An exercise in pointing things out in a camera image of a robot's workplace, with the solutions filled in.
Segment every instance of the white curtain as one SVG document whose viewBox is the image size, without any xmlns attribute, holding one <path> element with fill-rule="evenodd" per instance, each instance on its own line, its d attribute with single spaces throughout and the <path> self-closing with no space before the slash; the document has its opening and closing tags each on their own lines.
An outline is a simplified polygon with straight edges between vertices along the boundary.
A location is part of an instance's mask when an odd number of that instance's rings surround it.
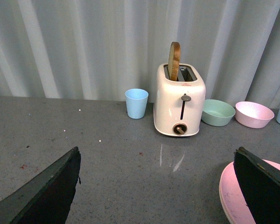
<svg viewBox="0 0 280 224">
<path fill-rule="evenodd" d="M 280 104 L 280 0 L 0 0 L 0 96 L 154 102 L 170 44 L 206 98 Z"/>
</svg>

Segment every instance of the mint green bowl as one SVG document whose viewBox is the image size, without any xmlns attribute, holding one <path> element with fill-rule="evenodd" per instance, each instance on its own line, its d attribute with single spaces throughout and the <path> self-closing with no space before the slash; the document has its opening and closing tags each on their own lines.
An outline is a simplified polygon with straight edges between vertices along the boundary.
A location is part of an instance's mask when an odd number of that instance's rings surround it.
<svg viewBox="0 0 280 224">
<path fill-rule="evenodd" d="M 204 101 L 201 120 L 212 126 L 225 126 L 235 115 L 235 109 L 220 100 L 206 99 Z"/>
</svg>

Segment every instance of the white toaster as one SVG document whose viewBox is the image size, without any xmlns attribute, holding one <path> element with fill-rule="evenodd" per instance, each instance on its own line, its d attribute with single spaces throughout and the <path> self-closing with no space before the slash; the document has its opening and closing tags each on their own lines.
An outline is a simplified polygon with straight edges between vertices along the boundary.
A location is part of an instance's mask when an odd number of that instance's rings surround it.
<svg viewBox="0 0 280 224">
<path fill-rule="evenodd" d="M 155 128 L 175 137 L 197 134 L 204 100 L 205 84 L 193 66 L 180 64 L 177 81 L 171 81 L 168 64 L 161 64 L 154 103 Z"/>
</svg>

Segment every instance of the bread slice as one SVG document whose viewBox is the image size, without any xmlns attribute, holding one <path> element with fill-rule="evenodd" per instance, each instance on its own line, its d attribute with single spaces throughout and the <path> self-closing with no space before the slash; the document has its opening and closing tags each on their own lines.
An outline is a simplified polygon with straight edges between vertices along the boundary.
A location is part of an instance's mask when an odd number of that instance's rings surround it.
<svg viewBox="0 0 280 224">
<path fill-rule="evenodd" d="M 172 42 L 168 60 L 168 74 L 171 81 L 177 81 L 179 60 L 181 59 L 181 46 L 179 42 Z"/>
</svg>

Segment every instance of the countertop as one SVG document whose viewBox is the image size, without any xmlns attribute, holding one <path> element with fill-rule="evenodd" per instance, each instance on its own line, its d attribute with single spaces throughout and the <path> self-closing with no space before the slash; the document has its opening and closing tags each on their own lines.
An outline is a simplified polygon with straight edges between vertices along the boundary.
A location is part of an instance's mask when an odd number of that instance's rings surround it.
<svg viewBox="0 0 280 224">
<path fill-rule="evenodd" d="M 67 223 L 227 224 L 218 186 L 235 150 L 280 164 L 273 111 L 261 129 L 201 121 L 198 134 L 174 138 L 155 129 L 151 103 L 135 120 L 125 102 L 0 97 L 0 200 L 78 146 Z"/>
</svg>

